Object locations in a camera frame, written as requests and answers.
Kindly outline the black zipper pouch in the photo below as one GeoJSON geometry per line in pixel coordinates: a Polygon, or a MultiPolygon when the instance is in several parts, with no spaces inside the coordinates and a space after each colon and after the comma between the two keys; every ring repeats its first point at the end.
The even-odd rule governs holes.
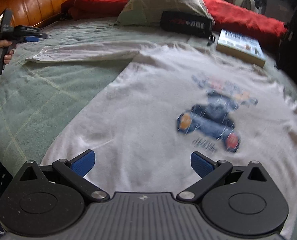
{"type": "Polygon", "coordinates": [[[210,18],[185,12],[163,11],[160,27],[165,31],[192,35],[208,40],[208,46],[215,42],[210,18]]]}

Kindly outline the paperback book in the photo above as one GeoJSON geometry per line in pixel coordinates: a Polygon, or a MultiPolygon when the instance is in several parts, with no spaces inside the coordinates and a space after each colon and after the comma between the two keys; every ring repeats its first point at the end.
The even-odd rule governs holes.
{"type": "Polygon", "coordinates": [[[266,57],[258,40],[228,30],[221,30],[216,50],[261,68],[266,63],[266,57]]]}

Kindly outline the green checked bed blanket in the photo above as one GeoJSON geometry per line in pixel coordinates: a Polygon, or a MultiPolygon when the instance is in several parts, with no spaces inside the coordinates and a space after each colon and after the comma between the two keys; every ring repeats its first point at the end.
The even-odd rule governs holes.
{"type": "MultiPolygon", "coordinates": [[[[110,41],[181,42],[222,59],[245,63],[208,46],[203,38],[158,27],[120,26],[114,18],[64,21],[45,32],[47,39],[19,44],[0,75],[0,161],[11,174],[28,160],[49,165],[42,161],[58,135],[129,64],[128,59],[66,62],[62,66],[31,61],[45,47],[110,41]]],[[[297,102],[296,85],[275,68],[274,60],[268,58],[261,69],[297,102]]],[[[297,239],[297,216],[292,236],[286,239],[297,239]]]]}

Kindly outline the grey green pillow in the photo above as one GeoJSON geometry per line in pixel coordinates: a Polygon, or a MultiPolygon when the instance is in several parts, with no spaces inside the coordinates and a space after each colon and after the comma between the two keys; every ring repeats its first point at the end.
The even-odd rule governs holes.
{"type": "Polygon", "coordinates": [[[128,0],[116,23],[124,26],[157,26],[165,11],[204,16],[215,22],[203,0],[128,0]]]}

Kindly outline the white printed t-shirt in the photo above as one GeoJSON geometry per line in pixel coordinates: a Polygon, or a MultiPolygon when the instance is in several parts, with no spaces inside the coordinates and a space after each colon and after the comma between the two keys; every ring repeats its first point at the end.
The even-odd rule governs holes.
{"type": "Polygon", "coordinates": [[[198,180],[190,155],[234,165],[259,161],[287,200],[282,235],[297,216],[297,102],[261,68],[181,42],[49,46],[36,63],[128,59],[129,64],[58,135],[50,164],[96,154],[86,179],[108,193],[178,193],[198,180]]]}

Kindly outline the long red pillow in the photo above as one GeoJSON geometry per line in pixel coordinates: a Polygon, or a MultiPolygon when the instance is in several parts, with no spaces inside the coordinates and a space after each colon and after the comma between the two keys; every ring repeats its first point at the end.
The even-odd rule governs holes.
{"type": "Polygon", "coordinates": [[[203,0],[213,17],[213,30],[228,30],[258,40],[260,46],[272,53],[278,51],[280,40],[286,33],[284,23],[255,13],[223,0],[203,0]]]}

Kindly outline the red pillow near headboard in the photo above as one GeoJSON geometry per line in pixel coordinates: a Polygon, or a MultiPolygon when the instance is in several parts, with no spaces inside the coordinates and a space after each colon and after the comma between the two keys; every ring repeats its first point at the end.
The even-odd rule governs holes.
{"type": "Polygon", "coordinates": [[[75,21],[117,17],[127,3],[128,0],[67,0],[61,4],[61,14],[75,21]]]}

